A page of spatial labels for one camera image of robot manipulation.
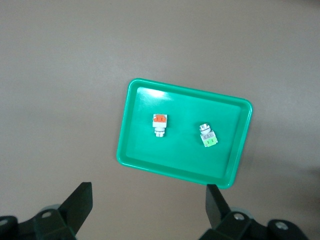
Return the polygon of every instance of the gray surface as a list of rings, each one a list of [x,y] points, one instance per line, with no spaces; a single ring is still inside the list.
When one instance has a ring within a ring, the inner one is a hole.
[[[115,154],[145,78],[250,100],[231,206],[320,239],[320,2],[0,1],[0,215],[27,220],[82,181],[86,239],[197,239],[205,186]]]

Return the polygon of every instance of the plastic tray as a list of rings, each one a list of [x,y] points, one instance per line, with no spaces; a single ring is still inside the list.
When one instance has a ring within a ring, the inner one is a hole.
[[[153,114],[167,114],[156,137]],[[146,79],[128,86],[117,160],[125,166],[198,184],[230,187],[252,115],[249,101]],[[218,143],[205,147],[199,126],[209,123]]]

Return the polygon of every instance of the white and orange connector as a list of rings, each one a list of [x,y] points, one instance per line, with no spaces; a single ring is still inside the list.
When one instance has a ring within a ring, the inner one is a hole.
[[[167,114],[153,114],[152,127],[154,127],[154,133],[156,137],[162,138],[165,135],[167,121]]]

